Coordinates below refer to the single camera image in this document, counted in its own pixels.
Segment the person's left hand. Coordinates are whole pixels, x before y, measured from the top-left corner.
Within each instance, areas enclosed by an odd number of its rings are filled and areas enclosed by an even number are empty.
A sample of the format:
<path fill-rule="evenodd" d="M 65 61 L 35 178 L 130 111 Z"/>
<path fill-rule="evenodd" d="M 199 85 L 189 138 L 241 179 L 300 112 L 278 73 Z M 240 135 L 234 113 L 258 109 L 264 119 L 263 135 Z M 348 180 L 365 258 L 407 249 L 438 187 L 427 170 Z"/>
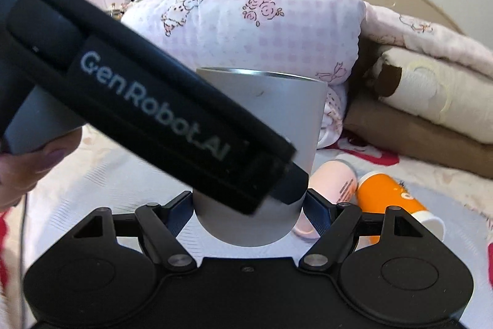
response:
<path fill-rule="evenodd" d="M 82 129 L 56 138 L 33 153 L 1 154 L 1 211 L 16 205 L 56 165 L 72 154 L 81 142 Z"/>

